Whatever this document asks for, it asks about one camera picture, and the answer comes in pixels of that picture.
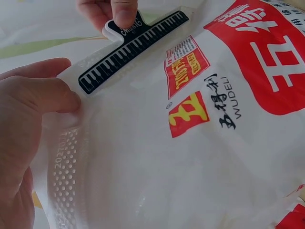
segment red logo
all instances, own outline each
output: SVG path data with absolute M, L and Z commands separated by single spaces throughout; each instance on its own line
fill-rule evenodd
M 237 0 L 204 27 L 231 49 L 257 102 L 274 115 L 305 108 L 305 37 L 299 21 L 284 17 L 288 8 Z
M 191 80 L 210 66 L 208 60 L 192 37 L 167 51 L 164 61 L 167 76 L 168 98 L 172 98 Z
M 305 207 L 298 204 L 292 212 L 275 226 L 275 229 L 304 229 L 305 228 Z
M 172 109 L 168 119 L 173 138 L 196 125 L 210 121 L 199 91 L 191 94 Z

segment plastic bag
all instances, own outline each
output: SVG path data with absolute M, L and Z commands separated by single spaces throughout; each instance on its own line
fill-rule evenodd
M 31 166 L 51 226 L 302 225 L 304 19 L 283 1 L 207 0 L 90 95 L 75 76 L 117 43 L 63 72 L 82 108 L 44 117 Z

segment brand logo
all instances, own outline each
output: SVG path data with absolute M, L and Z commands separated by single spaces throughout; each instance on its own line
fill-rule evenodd
M 134 24 L 130 28 L 127 28 L 127 29 L 121 29 L 120 28 L 121 34 L 123 36 L 126 36 L 130 32 L 135 34 L 135 29 L 142 26 L 142 25 L 143 25 L 143 23 L 139 19 L 136 18 Z
M 168 50 L 164 62 L 168 98 L 172 98 L 209 66 L 209 62 L 191 36 Z
M 199 91 L 178 104 L 168 115 L 172 137 L 178 137 L 188 129 L 209 122 L 209 116 Z
M 259 105 L 285 115 L 305 108 L 304 14 L 265 1 L 237 0 L 204 28 L 230 48 Z
M 236 129 L 234 119 L 242 117 L 233 87 L 227 77 L 212 74 L 203 80 L 212 91 L 211 100 L 220 114 L 219 123 L 221 127 Z

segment flour bag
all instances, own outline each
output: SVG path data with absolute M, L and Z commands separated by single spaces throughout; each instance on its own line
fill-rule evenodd
M 304 228 L 304 12 L 194 9 L 110 21 L 59 75 L 82 107 L 43 117 L 31 165 L 52 229 Z

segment yellow character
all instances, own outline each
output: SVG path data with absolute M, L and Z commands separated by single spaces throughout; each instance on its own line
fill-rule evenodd
M 185 66 L 185 63 L 179 59 L 172 64 L 172 71 L 174 75 L 177 75 L 178 71 Z
M 195 75 L 196 73 L 198 73 L 201 69 L 201 66 L 197 61 L 195 54 L 192 52 L 191 54 L 186 56 L 186 59 L 192 68 L 192 74 Z
M 186 111 L 183 107 L 183 104 L 190 104 L 194 108 L 192 111 Z M 182 118 L 183 120 L 189 122 L 191 120 L 191 116 L 196 115 L 200 116 L 203 121 L 208 120 L 207 113 L 205 112 L 204 108 L 201 106 L 197 96 L 195 93 L 190 95 L 190 99 L 184 101 L 182 104 L 178 107 L 178 112 L 169 114 L 169 122 L 171 125 L 177 125 L 177 122 L 175 120 L 176 117 Z

